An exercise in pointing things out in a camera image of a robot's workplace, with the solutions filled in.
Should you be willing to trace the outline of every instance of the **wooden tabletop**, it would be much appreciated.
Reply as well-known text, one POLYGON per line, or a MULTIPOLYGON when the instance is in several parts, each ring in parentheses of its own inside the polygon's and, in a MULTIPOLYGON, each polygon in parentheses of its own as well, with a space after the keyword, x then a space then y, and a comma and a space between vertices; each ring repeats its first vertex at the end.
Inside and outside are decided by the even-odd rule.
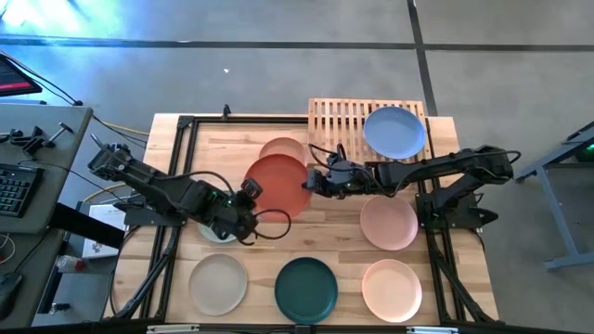
MULTIPOLYGON (((144 162, 165 172, 171 159, 178 116, 179 114, 156 114, 148 139, 144 162)), ((439 156, 458 151, 453 119, 432 117, 429 120, 435 154, 439 156)), ((201 124, 192 171, 216 171, 237 189, 247 169, 258 159, 262 145, 281 136, 292 137, 305 144, 307 125, 201 124)), ((185 135, 181 152, 186 152, 187 138, 188 135, 185 135)), ((177 171, 182 171, 183 155, 180 157, 177 171)), ((224 187, 215 178, 204 179, 216 186, 224 187)), ((446 186, 455 179, 456 176, 443 178, 442 185, 446 186)), ((398 197, 412 203, 416 192, 417 189, 411 185, 399 192, 398 197)), ((371 313, 361 294, 361 278, 365 271, 382 259, 396 259, 407 263, 420 279, 423 290, 422 303, 417 314, 406 324, 437 324, 433 280, 424 233, 420 232, 415 241, 404 250, 386 251, 376 248, 365 239, 359 226, 360 210, 369 198, 356 196, 337 200, 314 195, 310 206, 293 220, 292 230, 286 237, 280 240, 258 239, 252 247, 242 246, 238 242, 214 244, 200 235, 198 224, 187 224, 183 228, 177 252, 167 322, 289 324, 290 320, 279 311, 275 302, 275 279, 280 269, 290 260, 310 256, 326 263, 337 277, 339 285, 336 308, 320 324, 387 324, 371 313), (188 279, 192 269, 202 258, 220 252, 229 254, 243 263, 248 272, 248 291, 234 311, 227 315, 208 316, 200 313, 190 299, 188 279)), ((277 235, 285 228, 284 222, 264 221, 258 225, 258 229, 267 235, 277 235)), ((118 309, 135 293, 147 274, 154 234, 154 227, 142 227, 123 248, 115 273, 113 292, 118 309)), ((484 311, 497 318, 493 291, 479 240, 466 230, 452 230, 451 237, 460 280, 484 311)), ((153 294, 151 314, 158 304, 161 279, 162 275, 153 294)), ((454 315, 451 288, 447 283, 444 284, 444 288, 448 311, 454 315)))

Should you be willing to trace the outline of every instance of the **beige plate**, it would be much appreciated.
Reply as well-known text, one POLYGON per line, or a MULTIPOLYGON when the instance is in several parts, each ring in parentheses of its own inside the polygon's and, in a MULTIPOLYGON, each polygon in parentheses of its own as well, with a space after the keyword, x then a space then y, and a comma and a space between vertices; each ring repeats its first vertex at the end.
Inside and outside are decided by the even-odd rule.
POLYGON ((248 274, 235 258, 213 254, 200 261, 189 277, 189 294, 199 311, 224 315, 236 308, 248 288, 248 274))

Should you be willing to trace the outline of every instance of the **desk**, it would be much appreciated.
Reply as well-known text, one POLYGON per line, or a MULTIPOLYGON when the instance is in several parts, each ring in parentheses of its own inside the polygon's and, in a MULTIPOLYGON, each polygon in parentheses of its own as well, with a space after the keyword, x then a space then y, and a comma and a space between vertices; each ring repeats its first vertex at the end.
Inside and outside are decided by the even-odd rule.
MULTIPOLYGON (((35 155, 41 161, 54 163, 68 169, 72 166, 92 113, 90 108, 84 107, 0 105, 2 126, 6 127, 2 129, 2 132, 8 132, 10 128, 17 128, 22 130, 24 135, 29 135, 32 127, 37 125, 44 130, 46 135, 52 135, 58 130, 59 122, 69 125, 74 131, 73 135, 62 134, 56 140, 55 148, 41 148, 35 155)), ((21 152, 20 148, 8 143, 0 144, 0 161, 17 163, 26 160, 27 158, 21 152)), ((35 166, 32 162, 28 162, 27 165, 35 166)), ((40 239, 41 234, 37 232, 44 230, 49 223, 68 176, 66 171, 57 167, 46 165, 39 167, 45 169, 43 183, 37 189, 24 217, 15 219, 0 216, 0 232, 10 232, 10 237, 17 246, 14 257, 0 265, 0 274, 13 271, 40 239), (32 232, 32 234, 19 234, 19 232, 32 232)), ((21 267, 20 273, 23 275, 23 280, 20 284, 16 304, 12 313, 6 319, 0 320, 0 328, 22 328, 31 325, 63 238, 63 231, 49 231, 43 242, 21 267)))
MULTIPOLYGON (((164 172, 167 171, 173 148, 178 114, 155 115, 144 162, 164 172)), ((436 155, 458 151, 458 138, 452 118, 430 118, 436 155)), ((217 171, 239 188, 243 175, 257 160, 258 153, 267 141, 289 136, 307 142, 306 124, 201 124, 192 171, 217 171)), ((188 135, 185 135, 181 152, 186 152, 188 135)), ((184 158, 180 157, 177 171, 182 171, 184 158)), ((218 180, 205 177, 217 186, 218 180)), ((446 186, 455 180, 450 176, 442 180, 446 186)), ((398 196, 412 202, 417 192, 414 186, 401 191, 398 196)), ((290 233, 281 240, 258 239, 252 247, 238 243, 212 244, 198 232, 196 224, 187 224, 182 237, 174 268, 174 278, 167 311, 168 323, 235 323, 235 324, 289 324, 277 308, 274 299, 275 278, 288 261, 311 256, 326 263, 334 272, 339 284, 339 299, 332 314, 321 325, 386 325, 375 317, 365 305, 361 295, 361 278, 372 263, 391 258, 407 263, 419 276, 423 288, 419 312, 406 324, 437 324, 437 309, 425 236, 421 233, 404 250, 385 251, 371 245, 359 226, 359 213, 369 197, 351 197, 345 200, 313 196, 310 206, 293 220, 290 233), (187 281, 194 266, 205 256, 225 252, 240 260, 248 272, 249 286, 243 302, 227 315, 208 316, 199 313, 188 296, 187 281)), ((276 235, 285 223, 262 222, 262 233, 276 235)), ((142 227, 123 248, 115 274, 114 301, 122 307, 134 294, 145 277, 155 228, 142 227)), ((472 297, 490 316, 497 318, 497 309, 479 240, 465 230, 451 231, 458 275, 472 297)), ((447 308, 454 314, 451 288, 444 284, 447 308)), ((151 312, 156 310, 161 293, 158 280, 151 301, 151 312)))

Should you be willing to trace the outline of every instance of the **concrete floor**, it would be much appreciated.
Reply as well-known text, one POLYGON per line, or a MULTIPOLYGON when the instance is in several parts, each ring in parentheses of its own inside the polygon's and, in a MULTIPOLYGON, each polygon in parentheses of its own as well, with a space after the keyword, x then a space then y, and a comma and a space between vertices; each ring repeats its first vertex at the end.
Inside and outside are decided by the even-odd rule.
MULTIPOLYGON (((139 40, 412 43, 406 0, 79 0, 78 19, 49 19, 3 33, 139 40)), ((417 0, 425 43, 593 44, 594 3, 581 0, 417 0)), ((310 96, 424 99, 412 50, 286 50, 4 46, 5 51, 91 106, 98 117, 148 131, 156 112, 306 112, 310 96)), ((594 53, 427 52, 439 115, 456 120, 460 144, 519 149, 517 170, 592 121, 594 53)), ((52 104, 49 94, 26 96, 52 104)), ((121 139, 96 123, 89 133, 121 139)), ((74 170, 89 175, 96 150, 85 139, 74 170)), ((134 148, 137 156, 142 151, 134 148)), ((70 177, 62 202, 95 191, 70 177)), ((592 331, 594 265, 547 272, 563 256, 540 184, 487 186, 482 206, 500 214, 484 231, 502 320, 592 331)), ((593 239, 590 228, 584 238, 593 239)), ((84 284, 103 291, 104 276, 84 284)), ((101 293, 36 324, 98 318, 101 293)))

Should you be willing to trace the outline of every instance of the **keyboard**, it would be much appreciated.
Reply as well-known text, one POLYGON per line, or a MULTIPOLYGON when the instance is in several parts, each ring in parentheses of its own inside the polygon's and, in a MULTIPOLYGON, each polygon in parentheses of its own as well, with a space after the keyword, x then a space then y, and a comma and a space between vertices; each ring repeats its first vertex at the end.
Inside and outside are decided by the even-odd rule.
POLYGON ((42 168, 0 163, 0 216, 22 217, 43 174, 42 168))

